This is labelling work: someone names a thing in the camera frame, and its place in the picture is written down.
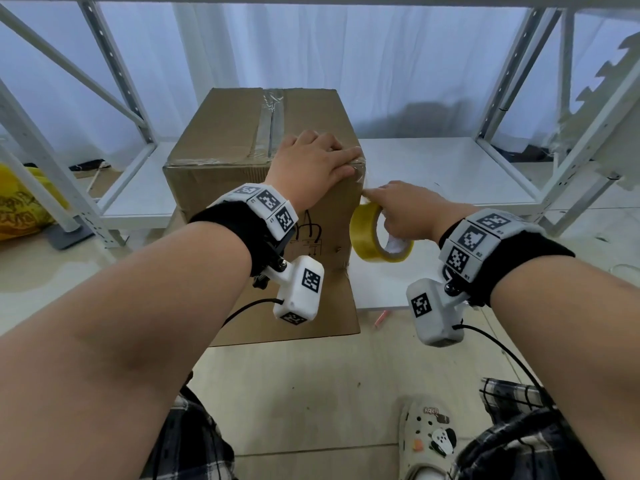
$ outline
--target pink object on floor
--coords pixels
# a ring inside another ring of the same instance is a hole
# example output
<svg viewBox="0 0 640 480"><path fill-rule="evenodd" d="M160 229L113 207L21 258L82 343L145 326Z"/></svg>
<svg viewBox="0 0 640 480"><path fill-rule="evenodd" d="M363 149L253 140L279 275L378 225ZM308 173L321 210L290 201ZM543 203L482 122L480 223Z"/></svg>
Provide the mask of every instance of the pink object on floor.
<svg viewBox="0 0 640 480"><path fill-rule="evenodd" d="M380 326L380 323L384 322L385 318L387 318L388 314L389 314L389 310L385 310L384 312L382 312L382 314L378 317L376 322L373 323L373 326L378 328Z"/></svg>

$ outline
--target qr code-like marker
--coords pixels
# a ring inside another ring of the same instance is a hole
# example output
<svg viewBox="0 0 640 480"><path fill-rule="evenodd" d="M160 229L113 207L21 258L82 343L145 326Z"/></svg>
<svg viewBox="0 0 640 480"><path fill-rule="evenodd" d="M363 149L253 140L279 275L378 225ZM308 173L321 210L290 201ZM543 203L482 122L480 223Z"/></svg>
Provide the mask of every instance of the qr code-like marker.
<svg viewBox="0 0 640 480"><path fill-rule="evenodd" d="M318 293L318 288L320 288L320 275L305 268L304 275L302 276L302 286Z"/></svg>
<svg viewBox="0 0 640 480"><path fill-rule="evenodd" d="M282 318L286 322L293 323L293 325L300 325L300 323L307 321L306 318L301 317L300 315L296 315L293 312L289 312L287 314L284 314L280 318Z"/></svg>
<svg viewBox="0 0 640 480"><path fill-rule="evenodd" d="M489 214L487 217L478 219L478 224L482 224L484 227L491 230L498 229L498 227L502 227L509 222L511 222L509 219L499 216L498 214Z"/></svg>
<svg viewBox="0 0 640 480"><path fill-rule="evenodd" d="M462 273L465 265L467 264L467 261L469 261L468 254L460 251L457 248L453 248L449 253L449 257L447 258L447 264L459 273Z"/></svg>
<svg viewBox="0 0 640 480"><path fill-rule="evenodd" d="M284 232L288 231L293 225L293 219L291 218L291 215L289 215L289 211L286 207L283 207L278 211L276 214L276 220Z"/></svg>
<svg viewBox="0 0 640 480"><path fill-rule="evenodd" d="M480 243L484 241L485 237L486 233L484 231L481 231L477 227L469 226L458 240L458 243L469 251L475 251Z"/></svg>
<svg viewBox="0 0 640 480"><path fill-rule="evenodd" d="M420 317L422 315L426 315L431 311L431 304L429 303L429 298L427 298L427 293L422 293L411 300L411 306L413 308L413 314L416 317Z"/></svg>
<svg viewBox="0 0 640 480"><path fill-rule="evenodd" d="M274 210L281 204L281 202L276 199L276 197L274 197L268 190L260 192L256 199L262 202L262 204L269 210Z"/></svg>
<svg viewBox="0 0 640 480"><path fill-rule="evenodd" d="M243 185L239 189L234 190L235 194L251 195L260 190L260 187L252 187L251 185Z"/></svg>

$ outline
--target person's right arm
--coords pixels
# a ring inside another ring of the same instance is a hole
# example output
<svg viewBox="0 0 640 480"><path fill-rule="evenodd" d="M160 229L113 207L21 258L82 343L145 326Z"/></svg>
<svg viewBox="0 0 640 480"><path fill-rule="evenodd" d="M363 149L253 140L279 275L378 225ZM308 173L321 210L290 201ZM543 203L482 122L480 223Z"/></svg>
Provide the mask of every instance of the person's right arm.
<svg viewBox="0 0 640 480"><path fill-rule="evenodd" d="M364 195L385 227L438 242L478 208L390 182ZM576 258L533 259L501 279L493 311L603 475L640 471L640 289Z"/></svg>

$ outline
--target person's left arm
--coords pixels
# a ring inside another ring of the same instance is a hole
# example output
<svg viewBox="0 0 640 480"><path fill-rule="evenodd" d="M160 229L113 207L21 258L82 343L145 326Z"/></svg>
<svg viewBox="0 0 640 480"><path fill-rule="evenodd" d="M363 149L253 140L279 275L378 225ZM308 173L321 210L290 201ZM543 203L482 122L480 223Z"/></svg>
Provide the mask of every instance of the person's left arm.
<svg viewBox="0 0 640 480"><path fill-rule="evenodd" d="M285 137L266 183L308 209L360 154L328 134ZM0 337L3 478L138 478L251 266L226 227L188 224Z"/></svg>

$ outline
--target black object on floor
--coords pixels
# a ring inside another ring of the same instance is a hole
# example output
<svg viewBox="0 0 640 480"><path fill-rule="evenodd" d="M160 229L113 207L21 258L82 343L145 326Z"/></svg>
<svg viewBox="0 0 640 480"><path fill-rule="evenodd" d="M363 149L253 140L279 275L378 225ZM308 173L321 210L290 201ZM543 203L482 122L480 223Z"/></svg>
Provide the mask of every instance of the black object on floor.
<svg viewBox="0 0 640 480"><path fill-rule="evenodd" d="M44 235L47 236L53 249L59 251L68 249L71 246L83 242L85 239L89 239L93 235L93 231L85 224L80 216L76 216L75 220L80 224L80 227L73 232L65 232L59 224L53 224L42 231Z"/></svg>

